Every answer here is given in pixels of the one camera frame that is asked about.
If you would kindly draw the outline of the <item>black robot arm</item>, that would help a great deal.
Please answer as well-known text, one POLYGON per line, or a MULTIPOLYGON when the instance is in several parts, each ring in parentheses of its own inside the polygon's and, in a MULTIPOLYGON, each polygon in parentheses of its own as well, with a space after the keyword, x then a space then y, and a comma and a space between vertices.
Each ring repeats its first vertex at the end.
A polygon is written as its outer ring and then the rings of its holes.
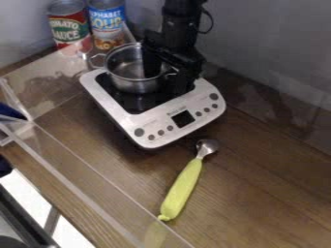
POLYGON ((177 73, 169 86, 175 96, 184 95, 193 86, 201 73, 205 58, 195 48, 201 15, 213 20, 203 4, 208 0, 165 0, 161 8, 161 31, 144 31, 143 61, 144 76, 152 78, 160 73, 163 63, 171 65, 177 73))

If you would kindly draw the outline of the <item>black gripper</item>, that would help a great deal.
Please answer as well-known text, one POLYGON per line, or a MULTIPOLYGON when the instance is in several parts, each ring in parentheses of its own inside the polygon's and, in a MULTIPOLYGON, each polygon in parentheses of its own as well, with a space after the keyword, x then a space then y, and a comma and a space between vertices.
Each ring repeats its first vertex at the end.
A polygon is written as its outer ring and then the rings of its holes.
MULTIPOLYGON (((143 62, 144 76, 155 78, 160 75, 161 59, 156 50, 164 48, 172 53, 184 53, 191 50, 196 43, 200 15, 173 16, 165 15, 161 21, 161 31, 144 31, 143 62)), ((179 97, 184 95, 201 72, 200 67, 181 67, 168 76, 171 93, 179 97)))

